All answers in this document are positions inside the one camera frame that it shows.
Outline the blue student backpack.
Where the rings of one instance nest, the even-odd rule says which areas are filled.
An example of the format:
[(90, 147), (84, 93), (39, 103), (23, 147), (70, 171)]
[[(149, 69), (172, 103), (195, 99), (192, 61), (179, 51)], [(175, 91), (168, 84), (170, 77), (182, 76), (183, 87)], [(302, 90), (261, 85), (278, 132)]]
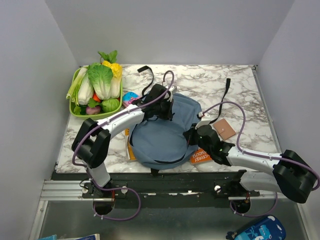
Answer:
[(199, 149), (196, 145), (188, 145), (183, 133), (200, 121), (201, 105), (180, 93), (175, 93), (173, 100), (172, 120), (145, 120), (129, 128), (133, 154), (153, 176), (160, 170), (184, 164)]

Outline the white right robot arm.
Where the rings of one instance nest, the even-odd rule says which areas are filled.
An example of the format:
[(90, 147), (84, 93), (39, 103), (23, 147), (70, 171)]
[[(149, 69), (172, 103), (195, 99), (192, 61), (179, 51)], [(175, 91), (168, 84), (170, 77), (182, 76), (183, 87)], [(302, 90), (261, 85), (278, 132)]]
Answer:
[(217, 164), (257, 171), (245, 171), (240, 178), (230, 183), (230, 191), (236, 196), (247, 191), (264, 190), (282, 193), (288, 199), (304, 204), (318, 180), (313, 169), (292, 150), (268, 154), (249, 152), (220, 140), (210, 125), (196, 127), (192, 124), (183, 136), (190, 146), (200, 147)]

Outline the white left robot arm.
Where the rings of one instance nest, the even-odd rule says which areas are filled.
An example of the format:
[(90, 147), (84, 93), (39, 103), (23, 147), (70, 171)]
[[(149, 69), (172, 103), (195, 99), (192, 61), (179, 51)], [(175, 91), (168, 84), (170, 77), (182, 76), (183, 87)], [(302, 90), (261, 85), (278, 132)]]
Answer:
[(99, 197), (107, 197), (111, 191), (111, 177), (104, 164), (111, 139), (149, 118), (171, 121), (176, 90), (173, 85), (155, 84), (146, 96), (133, 100), (124, 110), (100, 121), (88, 118), (82, 123), (71, 146), (72, 163), (76, 163), (75, 158), (83, 162), (89, 177), (95, 182), (93, 191)]

